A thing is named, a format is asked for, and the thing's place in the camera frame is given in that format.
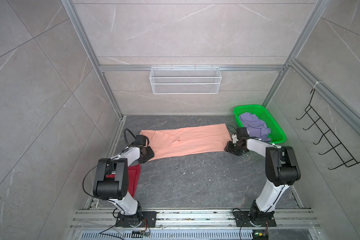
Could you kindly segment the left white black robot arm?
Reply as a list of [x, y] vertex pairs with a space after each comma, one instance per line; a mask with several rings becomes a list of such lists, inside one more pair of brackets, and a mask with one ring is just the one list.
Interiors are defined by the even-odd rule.
[[92, 196], [114, 204], [119, 210], [120, 224], [131, 227], [142, 224], [141, 205], [128, 191], [128, 167], [135, 161], [145, 163], [154, 156], [151, 147], [127, 147], [119, 155], [98, 161]]

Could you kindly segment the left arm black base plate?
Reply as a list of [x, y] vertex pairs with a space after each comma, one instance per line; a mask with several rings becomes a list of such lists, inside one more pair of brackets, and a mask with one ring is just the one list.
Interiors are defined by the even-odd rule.
[[157, 212], [138, 212], [135, 215], [127, 216], [118, 213], [116, 227], [124, 228], [153, 228], [157, 221]]

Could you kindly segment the salmon pink t shirt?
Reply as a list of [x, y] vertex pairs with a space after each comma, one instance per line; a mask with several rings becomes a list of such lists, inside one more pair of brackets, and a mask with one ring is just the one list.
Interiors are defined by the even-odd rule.
[[142, 130], [154, 151], [152, 160], [187, 155], [223, 152], [231, 140], [225, 124], [188, 127], [175, 130]]

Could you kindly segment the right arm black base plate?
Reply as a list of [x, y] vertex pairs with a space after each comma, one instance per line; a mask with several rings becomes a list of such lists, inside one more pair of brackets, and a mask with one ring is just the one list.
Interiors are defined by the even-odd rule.
[[269, 213], [233, 211], [237, 227], [276, 227], [274, 211]]

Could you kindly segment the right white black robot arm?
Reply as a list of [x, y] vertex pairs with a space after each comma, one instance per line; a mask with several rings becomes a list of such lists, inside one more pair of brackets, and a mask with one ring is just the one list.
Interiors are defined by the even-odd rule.
[[249, 211], [234, 209], [238, 227], [275, 227], [276, 205], [283, 193], [301, 178], [301, 171], [290, 146], [277, 146], [256, 138], [242, 138], [235, 144], [227, 142], [225, 151], [236, 156], [255, 152], [265, 157], [267, 181], [261, 194], [253, 201]]

